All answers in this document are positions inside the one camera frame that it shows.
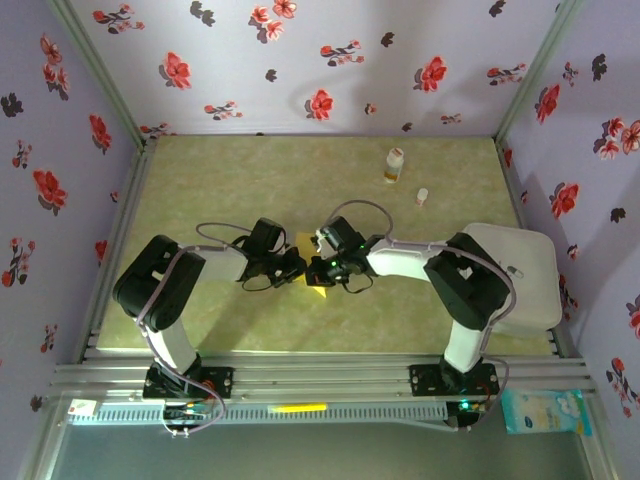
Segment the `yellow cloth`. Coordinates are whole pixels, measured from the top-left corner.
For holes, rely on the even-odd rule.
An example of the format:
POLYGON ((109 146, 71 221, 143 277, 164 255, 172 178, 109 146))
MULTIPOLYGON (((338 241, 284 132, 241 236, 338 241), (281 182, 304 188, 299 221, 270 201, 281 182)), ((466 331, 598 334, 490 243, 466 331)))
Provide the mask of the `yellow cloth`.
MULTIPOLYGON (((298 252, 302 259, 305 260, 306 265, 311 264, 312 257, 316 255, 316 247, 311 241, 312 234, 309 232, 297 232, 295 235, 295 246, 298 248, 298 252)), ((327 298, 327 288, 319 286, 309 286, 305 279, 305 274, 299 275, 295 280, 298 283, 307 288, 313 289, 323 299, 327 298)))

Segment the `white square plastic container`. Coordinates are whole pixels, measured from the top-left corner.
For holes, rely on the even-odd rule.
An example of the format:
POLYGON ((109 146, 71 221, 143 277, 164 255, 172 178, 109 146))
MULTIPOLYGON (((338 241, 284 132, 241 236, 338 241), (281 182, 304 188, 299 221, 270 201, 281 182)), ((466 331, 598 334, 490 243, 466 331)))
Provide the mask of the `white square plastic container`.
POLYGON ((515 287, 515 308, 493 331, 529 337, 556 327, 562 318, 562 302, 551 239, 539 232, 484 223, 472 223, 463 232, 499 264, 515 287))

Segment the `large white bottle orange label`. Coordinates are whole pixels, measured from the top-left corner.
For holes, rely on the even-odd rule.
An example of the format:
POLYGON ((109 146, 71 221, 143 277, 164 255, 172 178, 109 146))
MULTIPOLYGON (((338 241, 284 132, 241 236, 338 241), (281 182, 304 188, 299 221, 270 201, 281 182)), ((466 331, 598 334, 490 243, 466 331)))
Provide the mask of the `large white bottle orange label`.
POLYGON ((404 165, 404 151, 401 148, 392 148, 387 157, 384 170, 384 179, 388 183, 398 181, 404 165))

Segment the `controller board with green light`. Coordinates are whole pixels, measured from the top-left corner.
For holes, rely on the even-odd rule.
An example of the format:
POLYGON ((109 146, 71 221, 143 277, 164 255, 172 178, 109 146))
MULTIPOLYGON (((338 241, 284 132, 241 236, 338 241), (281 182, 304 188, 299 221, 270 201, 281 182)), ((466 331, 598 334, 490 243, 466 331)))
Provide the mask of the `controller board with green light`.
POLYGON ((456 431, 469 432, 485 417, 487 406, 484 401, 459 400, 447 402, 448 418, 445 423, 456 431))

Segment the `blue wet wipes packet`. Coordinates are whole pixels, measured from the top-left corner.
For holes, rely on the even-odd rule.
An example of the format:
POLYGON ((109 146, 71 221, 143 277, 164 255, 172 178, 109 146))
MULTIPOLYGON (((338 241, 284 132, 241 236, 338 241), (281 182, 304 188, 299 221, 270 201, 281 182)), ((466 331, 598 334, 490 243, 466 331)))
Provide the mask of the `blue wet wipes packet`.
POLYGON ((592 427, 580 390, 506 390, 501 397, 509 434, 563 433, 591 436, 592 427))

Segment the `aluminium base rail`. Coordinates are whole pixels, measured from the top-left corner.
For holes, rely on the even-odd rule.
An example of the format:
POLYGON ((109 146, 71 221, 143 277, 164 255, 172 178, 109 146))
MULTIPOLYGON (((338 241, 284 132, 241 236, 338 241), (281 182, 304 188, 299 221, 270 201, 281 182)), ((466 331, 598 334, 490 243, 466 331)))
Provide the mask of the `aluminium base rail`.
MULTIPOLYGON (((397 401, 411 399, 409 368, 436 365, 435 355, 409 354, 310 354, 238 353, 203 359, 206 367, 231 367, 235 403, 266 403, 270 400, 305 401, 397 401)), ((140 396, 147 356, 97 350, 81 364, 60 365, 50 384, 53 394, 80 397, 122 398, 140 396)), ((573 390, 587 394, 596 383, 579 358, 558 356, 507 356, 495 364, 507 385, 526 390, 573 390)))

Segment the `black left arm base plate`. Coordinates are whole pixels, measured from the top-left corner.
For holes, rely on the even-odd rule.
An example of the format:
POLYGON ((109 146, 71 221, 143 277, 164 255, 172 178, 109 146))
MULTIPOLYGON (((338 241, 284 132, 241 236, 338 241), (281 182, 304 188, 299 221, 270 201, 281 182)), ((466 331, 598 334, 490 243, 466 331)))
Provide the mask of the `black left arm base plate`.
POLYGON ((180 379, 158 363, 153 363, 146 373, 142 396, 144 399, 191 400, 208 399, 215 391, 222 399, 230 399, 234 384, 232 367, 194 367, 186 376, 206 387, 200 387, 180 379))

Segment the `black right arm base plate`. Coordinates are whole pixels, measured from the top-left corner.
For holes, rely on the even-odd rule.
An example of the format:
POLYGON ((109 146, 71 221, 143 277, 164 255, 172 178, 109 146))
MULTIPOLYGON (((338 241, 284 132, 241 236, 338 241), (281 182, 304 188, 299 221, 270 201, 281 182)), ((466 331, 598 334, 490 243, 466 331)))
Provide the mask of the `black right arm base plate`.
POLYGON ((479 363, 471 371, 460 373, 448 365, 416 364, 408 367, 409 384, 414 397, 494 396, 500 391, 493 364, 479 363))

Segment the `aluminium side rail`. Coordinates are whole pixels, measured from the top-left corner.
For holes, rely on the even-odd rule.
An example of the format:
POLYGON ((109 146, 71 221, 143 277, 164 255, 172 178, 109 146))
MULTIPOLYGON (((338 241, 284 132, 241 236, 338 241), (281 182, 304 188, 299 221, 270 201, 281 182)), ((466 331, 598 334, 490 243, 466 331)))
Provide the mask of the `aluminium side rail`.
POLYGON ((109 305, 112 303, 112 289, 118 278, 124 248, 135 219, 157 143, 157 140, 147 141, 142 150, 136 152, 132 157, 126 182, 119 194, 117 212, 107 239, 106 252, 99 267, 97 280, 72 357, 73 364, 81 364, 84 361, 86 352, 95 345, 95 341, 100 336, 109 305))
POLYGON ((553 283, 558 292, 561 316, 559 323, 552 329, 559 355, 562 357, 580 357, 577 341, 573 338, 571 328, 581 313, 580 308, 585 302, 580 298, 578 289, 569 279, 569 270, 574 261, 567 255, 567 251, 576 246, 575 241, 569 241, 563 230, 562 220, 566 214, 562 213, 558 219, 553 216, 549 194, 545 192, 536 176, 521 180, 516 170, 514 159, 506 161, 505 154, 511 146, 496 143, 505 183, 510 195, 512 208, 517 218, 517 224, 525 230, 536 231, 547 235, 553 243, 557 271, 557 279, 553 283))

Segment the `aluminium frame post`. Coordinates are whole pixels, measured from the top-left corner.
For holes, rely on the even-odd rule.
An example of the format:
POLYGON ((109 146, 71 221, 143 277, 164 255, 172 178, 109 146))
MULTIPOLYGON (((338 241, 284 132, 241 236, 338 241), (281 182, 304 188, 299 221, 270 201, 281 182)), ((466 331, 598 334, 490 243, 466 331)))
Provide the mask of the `aluminium frame post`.
POLYGON ((563 37, 570 31, 571 24, 585 1, 586 0, 558 0, 554 20, 528 67, 528 71, 520 83, 496 133, 493 135, 495 145, 500 144, 506 139, 519 111, 523 108, 526 99, 534 91, 536 83, 542 77, 547 65, 562 42, 563 37))
POLYGON ((45 3, 56 17, 61 27, 68 34, 70 41, 76 48, 94 80, 99 85, 109 105, 114 110, 120 124, 134 142, 139 153, 143 153, 147 141, 143 139, 140 130, 128 108, 124 97, 119 92, 105 62, 87 30, 82 25, 70 0, 45 0, 45 3))

